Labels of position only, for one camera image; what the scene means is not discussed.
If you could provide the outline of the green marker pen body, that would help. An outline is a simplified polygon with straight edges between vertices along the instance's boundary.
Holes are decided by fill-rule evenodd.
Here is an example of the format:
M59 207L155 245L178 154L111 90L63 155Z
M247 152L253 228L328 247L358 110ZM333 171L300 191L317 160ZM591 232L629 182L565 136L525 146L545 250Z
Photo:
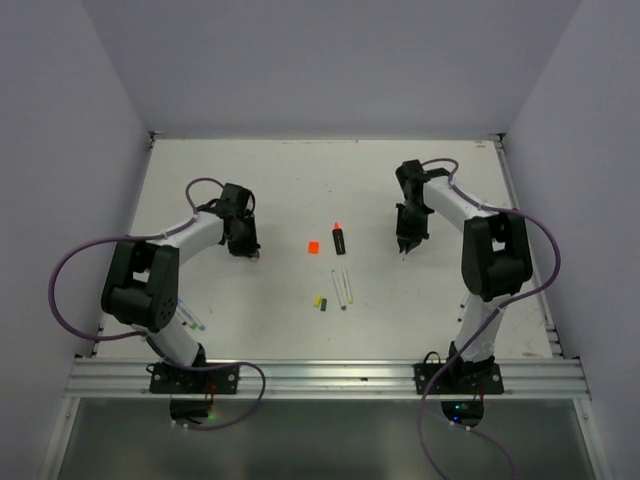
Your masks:
M333 286L336 292L336 296L337 296L337 300L338 300L338 304L339 307L342 311L346 310L347 305L346 305L346 301L344 299L344 295L342 293L342 289L340 286L340 282L338 280L338 276L335 270L331 271L331 278L332 278L332 282L333 282Z

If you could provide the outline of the yellow marker pen body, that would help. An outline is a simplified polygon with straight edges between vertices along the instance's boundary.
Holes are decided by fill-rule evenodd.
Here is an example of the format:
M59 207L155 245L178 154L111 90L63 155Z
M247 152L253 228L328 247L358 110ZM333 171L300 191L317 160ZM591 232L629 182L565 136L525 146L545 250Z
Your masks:
M353 298L353 293L352 293L352 288L351 288L351 283L350 283L350 279L349 279L348 270L347 270L345 265L343 265L343 267L342 267L342 278L343 278L343 283L344 283L346 302L347 302L347 304L351 305L351 304L353 304L354 298Z

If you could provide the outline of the black orange highlighter body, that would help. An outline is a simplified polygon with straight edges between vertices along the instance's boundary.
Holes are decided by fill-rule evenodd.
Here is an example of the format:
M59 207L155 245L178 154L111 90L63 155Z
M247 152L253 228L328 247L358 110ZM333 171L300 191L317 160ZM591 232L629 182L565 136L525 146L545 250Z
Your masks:
M338 256L346 254L346 243L343 229L338 222L335 222L332 229L332 237L334 242L335 252Z

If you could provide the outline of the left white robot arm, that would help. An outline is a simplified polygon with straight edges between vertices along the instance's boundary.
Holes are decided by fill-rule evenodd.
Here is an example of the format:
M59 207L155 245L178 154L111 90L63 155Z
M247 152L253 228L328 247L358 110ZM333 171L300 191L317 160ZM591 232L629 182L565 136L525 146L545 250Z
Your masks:
M116 242L101 295L101 309L143 334L185 392L201 390L208 379L204 348L176 318L180 267L215 245L234 257L257 259L255 196L227 183L221 195L195 208L184 226L157 238Z

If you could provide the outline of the orange highlighter cap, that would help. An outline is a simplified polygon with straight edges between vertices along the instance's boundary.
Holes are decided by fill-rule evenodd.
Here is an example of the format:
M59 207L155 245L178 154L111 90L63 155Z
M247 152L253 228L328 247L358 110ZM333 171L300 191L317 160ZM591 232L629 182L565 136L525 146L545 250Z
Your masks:
M310 241L308 244L308 253L311 255L317 255L320 251L320 244L318 241Z

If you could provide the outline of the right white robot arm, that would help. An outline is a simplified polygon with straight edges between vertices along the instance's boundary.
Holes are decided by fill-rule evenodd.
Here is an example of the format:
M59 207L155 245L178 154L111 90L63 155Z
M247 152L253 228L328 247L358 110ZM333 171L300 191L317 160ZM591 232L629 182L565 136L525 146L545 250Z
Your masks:
M462 234L461 275L467 289L461 328L451 344L457 356L445 369L451 389L468 392L481 380L479 366L494 359L503 302L533 275L525 219L513 210L481 202L453 180L453 171L427 170L419 160L395 171L404 201L396 205L396 240L407 254L429 238L429 216L437 213Z

